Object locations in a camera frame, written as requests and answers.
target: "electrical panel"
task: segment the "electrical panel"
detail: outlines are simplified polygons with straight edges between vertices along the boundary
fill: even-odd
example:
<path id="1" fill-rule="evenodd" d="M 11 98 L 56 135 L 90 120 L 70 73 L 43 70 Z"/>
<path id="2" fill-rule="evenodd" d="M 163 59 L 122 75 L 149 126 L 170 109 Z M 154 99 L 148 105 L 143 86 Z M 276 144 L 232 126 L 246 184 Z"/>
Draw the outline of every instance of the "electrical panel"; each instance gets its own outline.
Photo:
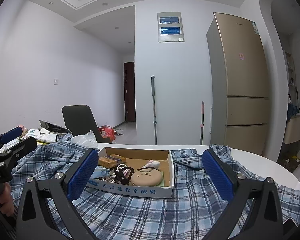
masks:
<path id="1" fill-rule="evenodd" d="M 185 41 L 180 12 L 157 13 L 157 17 L 159 42 Z"/>

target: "white cable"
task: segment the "white cable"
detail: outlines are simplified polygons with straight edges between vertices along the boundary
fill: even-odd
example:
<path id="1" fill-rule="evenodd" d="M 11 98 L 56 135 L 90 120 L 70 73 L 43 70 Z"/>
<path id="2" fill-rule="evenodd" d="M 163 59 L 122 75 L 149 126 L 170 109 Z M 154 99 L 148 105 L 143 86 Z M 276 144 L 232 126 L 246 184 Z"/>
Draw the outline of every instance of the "white cable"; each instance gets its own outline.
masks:
<path id="1" fill-rule="evenodd" d="M 127 167 L 127 165 L 125 164 L 119 164 L 116 168 L 116 171 L 119 171 L 121 170 L 122 168 L 124 167 Z M 126 178 L 129 177 L 130 175 L 130 170 L 125 170 L 123 171 L 122 173 L 125 175 Z M 114 178 L 116 177 L 116 175 L 114 174 L 114 169 L 112 171 L 110 171 L 109 175 L 105 176 L 102 178 L 103 181 L 106 181 L 106 182 L 110 182 L 110 183 L 114 183 Z"/>

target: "white table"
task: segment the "white table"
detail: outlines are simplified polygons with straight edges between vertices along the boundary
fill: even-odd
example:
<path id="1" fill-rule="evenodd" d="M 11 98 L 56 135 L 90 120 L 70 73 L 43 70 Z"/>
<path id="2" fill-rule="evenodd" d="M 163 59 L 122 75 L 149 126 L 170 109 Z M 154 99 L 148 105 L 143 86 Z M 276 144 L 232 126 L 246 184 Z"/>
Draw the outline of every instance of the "white table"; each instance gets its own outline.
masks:
<path id="1" fill-rule="evenodd" d="M 108 144 L 98 143 L 98 148 L 101 150 L 104 147 L 126 148 L 126 149 L 146 149 L 146 150 L 180 150 L 180 149 L 196 149 L 198 153 L 208 149 L 206 145 L 126 145 L 126 144 Z M 241 163 L 249 171 L 263 178 L 271 177 L 283 186 L 300 190 L 300 182 L 292 173 L 284 167 L 265 157 L 256 155 L 250 152 L 231 149 L 231 156 L 236 161 Z"/>

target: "tissue box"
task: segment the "tissue box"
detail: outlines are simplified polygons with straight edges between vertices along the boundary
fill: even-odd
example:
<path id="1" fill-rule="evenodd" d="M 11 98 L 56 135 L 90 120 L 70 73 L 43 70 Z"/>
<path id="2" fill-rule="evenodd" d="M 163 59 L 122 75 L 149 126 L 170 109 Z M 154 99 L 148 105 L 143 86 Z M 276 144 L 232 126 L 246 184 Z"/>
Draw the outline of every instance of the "tissue box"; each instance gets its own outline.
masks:
<path id="1" fill-rule="evenodd" d="M 26 137 L 34 137 L 39 142 L 45 142 L 45 143 L 53 143 L 56 141 L 57 134 L 56 133 L 41 133 L 39 130 L 36 129 L 30 129 L 29 132 L 26 134 Z"/>

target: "blue plaid fabric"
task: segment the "blue plaid fabric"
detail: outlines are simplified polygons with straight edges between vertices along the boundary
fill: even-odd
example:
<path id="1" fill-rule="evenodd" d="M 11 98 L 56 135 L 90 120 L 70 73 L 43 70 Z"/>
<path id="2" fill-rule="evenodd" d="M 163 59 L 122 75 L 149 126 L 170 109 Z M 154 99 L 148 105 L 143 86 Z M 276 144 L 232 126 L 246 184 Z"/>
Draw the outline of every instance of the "blue plaid fabric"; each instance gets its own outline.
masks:
<path id="1" fill-rule="evenodd" d="M 69 142 L 67 134 L 57 143 L 39 147 L 18 162 L 13 170 L 11 193 L 19 203 L 27 177 L 48 179 L 58 171 L 65 172 L 86 151 L 85 147 Z M 235 172 L 248 178 L 255 177 L 230 156 L 225 146 L 210 146 L 223 162 Z M 175 187 L 172 198 L 140 198 L 121 196 L 86 187 L 73 204 L 78 213 L 101 240 L 103 239 L 202 239 L 211 229 L 227 205 L 218 195 L 212 181 L 203 169 L 201 154 L 195 149 L 171 151 L 175 168 Z M 277 187 L 282 205 L 283 220 L 291 217 L 300 223 L 300 192 Z M 59 217 L 55 205 L 49 206 L 60 231 L 70 236 Z M 231 236 L 239 233 L 251 207 L 246 207 Z"/>

